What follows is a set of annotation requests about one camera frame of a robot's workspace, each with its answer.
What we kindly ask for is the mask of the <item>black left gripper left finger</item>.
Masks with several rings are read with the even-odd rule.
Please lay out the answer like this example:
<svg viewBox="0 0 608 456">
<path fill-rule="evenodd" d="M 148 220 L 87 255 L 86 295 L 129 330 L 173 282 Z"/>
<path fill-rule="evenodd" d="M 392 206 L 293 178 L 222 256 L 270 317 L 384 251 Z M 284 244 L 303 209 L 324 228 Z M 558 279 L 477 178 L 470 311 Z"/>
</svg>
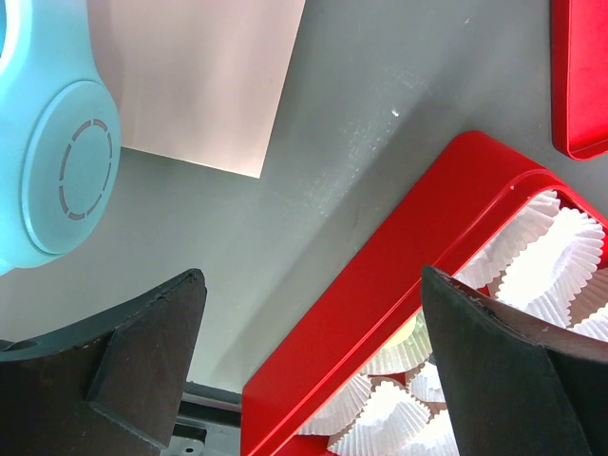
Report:
<svg viewBox="0 0 608 456">
<path fill-rule="evenodd" d="M 2 454 L 161 454 L 206 296 L 190 269 L 59 330 L 2 341 Z"/>
</svg>

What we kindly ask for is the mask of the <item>green macaron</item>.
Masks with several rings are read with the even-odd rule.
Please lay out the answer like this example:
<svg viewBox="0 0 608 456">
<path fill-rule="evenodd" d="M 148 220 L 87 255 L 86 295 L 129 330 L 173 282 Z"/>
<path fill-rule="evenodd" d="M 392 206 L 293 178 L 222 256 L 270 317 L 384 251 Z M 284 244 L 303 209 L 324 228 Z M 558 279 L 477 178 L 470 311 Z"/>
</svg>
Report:
<svg viewBox="0 0 608 456">
<path fill-rule="evenodd" d="M 420 310 L 399 331 L 392 337 L 390 342 L 393 345 L 407 344 L 412 337 L 419 333 L 426 326 L 424 312 Z"/>
</svg>

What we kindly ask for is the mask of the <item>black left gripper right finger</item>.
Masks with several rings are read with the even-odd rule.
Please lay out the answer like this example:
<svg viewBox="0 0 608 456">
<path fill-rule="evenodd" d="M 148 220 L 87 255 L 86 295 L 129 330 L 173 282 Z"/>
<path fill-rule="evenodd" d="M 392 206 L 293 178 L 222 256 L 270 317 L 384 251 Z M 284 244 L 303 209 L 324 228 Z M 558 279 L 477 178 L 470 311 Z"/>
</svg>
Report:
<svg viewBox="0 0 608 456">
<path fill-rule="evenodd" d="M 431 266 L 422 303 L 461 454 L 606 454 L 606 343 Z"/>
</svg>

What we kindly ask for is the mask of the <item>red cookie box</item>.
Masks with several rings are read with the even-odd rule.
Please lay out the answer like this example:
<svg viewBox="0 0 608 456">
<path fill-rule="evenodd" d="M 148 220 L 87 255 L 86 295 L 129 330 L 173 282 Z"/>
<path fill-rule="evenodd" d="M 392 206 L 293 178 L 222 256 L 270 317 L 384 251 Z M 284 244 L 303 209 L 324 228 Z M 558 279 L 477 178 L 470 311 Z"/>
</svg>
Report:
<svg viewBox="0 0 608 456">
<path fill-rule="evenodd" d="M 420 308 L 421 273 L 458 273 L 545 190 L 607 215 L 544 166 L 481 131 L 454 138 L 247 382 L 244 455 L 323 455 L 300 428 Z"/>
</svg>

